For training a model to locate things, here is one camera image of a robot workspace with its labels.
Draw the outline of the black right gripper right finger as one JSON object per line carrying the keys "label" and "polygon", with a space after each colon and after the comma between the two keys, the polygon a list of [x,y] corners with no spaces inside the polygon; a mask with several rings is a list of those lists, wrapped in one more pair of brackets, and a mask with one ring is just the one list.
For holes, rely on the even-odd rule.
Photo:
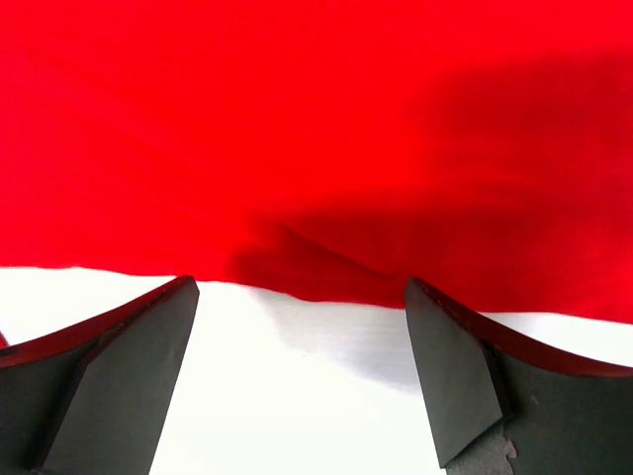
{"label": "black right gripper right finger", "polygon": [[501,325],[419,280],[407,328],[449,474],[628,474],[632,371]]}

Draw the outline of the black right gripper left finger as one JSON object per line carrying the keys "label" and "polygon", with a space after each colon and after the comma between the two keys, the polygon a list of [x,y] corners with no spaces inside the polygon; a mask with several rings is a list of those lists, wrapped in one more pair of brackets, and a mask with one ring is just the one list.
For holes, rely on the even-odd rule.
{"label": "black right gripper left finger", "polygon": [[109,312],[1,347],[4,474],[146,474],[194,324],[175,278]]}

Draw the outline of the red t-shirt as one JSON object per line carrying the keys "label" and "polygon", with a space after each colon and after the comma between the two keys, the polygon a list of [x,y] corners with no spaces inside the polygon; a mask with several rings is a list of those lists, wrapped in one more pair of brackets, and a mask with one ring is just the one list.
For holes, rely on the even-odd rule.
{"label": "red t-shirt", "polygon": [[632,320],[628,1],[5,1],[1,262]]}

